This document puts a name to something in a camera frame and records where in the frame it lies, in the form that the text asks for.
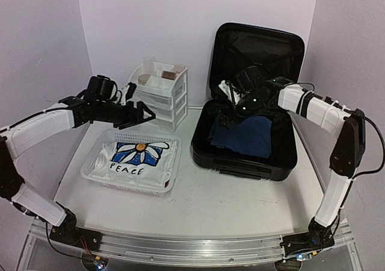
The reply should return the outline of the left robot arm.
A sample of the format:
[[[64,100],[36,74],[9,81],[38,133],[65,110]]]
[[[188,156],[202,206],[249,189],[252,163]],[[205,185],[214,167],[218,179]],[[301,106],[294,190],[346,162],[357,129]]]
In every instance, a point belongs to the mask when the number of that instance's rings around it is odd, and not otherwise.
[[[76,96],[60,99],[56,104],[1,128],[1,198],[27,216],[51,226],[49,239],[69,246],[91,244],[96,250],[101,234],[77,226],[76,215],[55,202],[46,191],[33,186],[19,172],[22,159],[33,151],[42,162],[40,170],[53,166],[49,146],[53,137],[93,122],[104,122],[125,129],[155,119],[156,114],[144,102],[134,102],[137,86],[117,83],[103,75],[92,76],[87,87]]]

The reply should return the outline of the square bronze compact case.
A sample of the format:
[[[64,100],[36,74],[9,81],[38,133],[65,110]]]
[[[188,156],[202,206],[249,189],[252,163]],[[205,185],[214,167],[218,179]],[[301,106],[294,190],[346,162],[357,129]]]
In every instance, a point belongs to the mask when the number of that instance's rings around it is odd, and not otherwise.
[[[162,75],[161,75],[161,78],[164,78],[164,79],[169,79],[169,80],[175,80],[177,77],[177,73],[176,72],[171,72],[171,71],[166,71],[166,70],[163,70],[162,71]]]

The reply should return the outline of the white plastic drawer organizer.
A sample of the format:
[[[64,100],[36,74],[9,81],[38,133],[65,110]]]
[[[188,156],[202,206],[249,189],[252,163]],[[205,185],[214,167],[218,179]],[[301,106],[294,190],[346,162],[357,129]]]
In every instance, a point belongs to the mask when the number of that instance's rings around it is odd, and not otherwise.
[[[156,114],[156,119],[149,124],[169,132],[174,132],[187,115],[187,67],[174,81],[161,78],[162,71],[171,71],[174,65],[155,62],[155,72],[145,86],[138,84],[138,76],[144,74],[143,64],[129,77],[129,81],[137,85],[134,97]]]

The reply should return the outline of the black ribbed hard-shell suitcase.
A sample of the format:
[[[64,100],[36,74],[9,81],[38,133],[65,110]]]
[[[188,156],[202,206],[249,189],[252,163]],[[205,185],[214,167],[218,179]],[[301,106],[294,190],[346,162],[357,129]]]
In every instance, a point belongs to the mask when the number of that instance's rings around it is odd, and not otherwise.
[[[298,81],[305,45],[285,31],[228,22],[217,30],[211,92],[192,137],[196,165],[226,175],[285,180],[297,164],[289,113],[279,90]]]

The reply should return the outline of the white perforated plastic basket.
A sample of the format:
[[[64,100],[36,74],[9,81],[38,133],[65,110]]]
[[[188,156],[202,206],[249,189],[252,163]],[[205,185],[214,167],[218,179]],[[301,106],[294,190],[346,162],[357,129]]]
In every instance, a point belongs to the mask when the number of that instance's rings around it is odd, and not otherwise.
[[[175,135],[108,129],[90,148],[80,174],[105,187],[163,197],[174,186],[181,152]]]

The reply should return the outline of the octagonal beige powder jar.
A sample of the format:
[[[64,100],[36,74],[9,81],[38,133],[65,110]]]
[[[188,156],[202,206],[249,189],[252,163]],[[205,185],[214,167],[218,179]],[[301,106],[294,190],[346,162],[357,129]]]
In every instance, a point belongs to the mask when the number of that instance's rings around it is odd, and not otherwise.
[[[138,76],[138,84],[145,86],[150,77],[151,77],[151,74],[148,74],[148,73],[144,73],[142,75],[139,75]]]

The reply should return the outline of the white garment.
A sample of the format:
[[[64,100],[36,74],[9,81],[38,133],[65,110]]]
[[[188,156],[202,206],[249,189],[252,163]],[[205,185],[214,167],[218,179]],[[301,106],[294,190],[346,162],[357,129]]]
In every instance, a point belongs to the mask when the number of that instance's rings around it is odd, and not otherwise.
[[[166,188],[177,142],[103,143],[90,176],[125,185]]]

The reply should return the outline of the small pink square box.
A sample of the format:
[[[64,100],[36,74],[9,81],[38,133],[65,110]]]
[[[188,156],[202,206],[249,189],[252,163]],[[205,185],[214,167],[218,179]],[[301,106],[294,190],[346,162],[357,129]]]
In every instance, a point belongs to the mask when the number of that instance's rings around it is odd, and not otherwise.
[[[185,70],[185,66],[175,64],[174,67],[172,68],[171,72],[173,72],[173,73],[181,73],[184,70]]]

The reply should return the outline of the navy blue garment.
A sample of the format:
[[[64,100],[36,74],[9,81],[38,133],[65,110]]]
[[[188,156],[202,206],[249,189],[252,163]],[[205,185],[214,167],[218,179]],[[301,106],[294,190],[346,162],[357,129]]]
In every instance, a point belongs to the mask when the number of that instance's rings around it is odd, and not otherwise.
[[[212,146],[230,149],[242,155],[269,158],[271,148],[272,121],[263,116],[249,117],[239,124],[226,128],[219,124],[219,118],[209,132],[208,141]]]

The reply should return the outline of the translucent pink cylindrical container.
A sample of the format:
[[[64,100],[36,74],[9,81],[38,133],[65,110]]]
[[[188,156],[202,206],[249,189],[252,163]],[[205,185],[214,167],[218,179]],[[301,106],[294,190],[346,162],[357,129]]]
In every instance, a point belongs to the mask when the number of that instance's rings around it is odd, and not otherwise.
[[[144,73],[152,75],[155,72],[155,58],[144,57],[143,68],[144,68]]]

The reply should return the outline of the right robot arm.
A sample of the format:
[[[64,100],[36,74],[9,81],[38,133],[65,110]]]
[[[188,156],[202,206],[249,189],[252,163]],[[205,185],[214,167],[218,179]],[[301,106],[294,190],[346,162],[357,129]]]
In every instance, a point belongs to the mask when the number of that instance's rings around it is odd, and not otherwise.
[[[326,165],[314,166],[328,171],[323,177],[323,197],[309,222],[308,229],[282,238],[288,257],[303,257],[334,245],[340,216],[365,153],[365,115],[337,99],[317,94],[306,83],[291,81],[282,76],[265,78],[259,69],[249,67],[233,78],[220,78],[218,88],[232,106],[221,118],[225,126],[262,114],[267,110],[281,110],[312,124],[327,135]]]

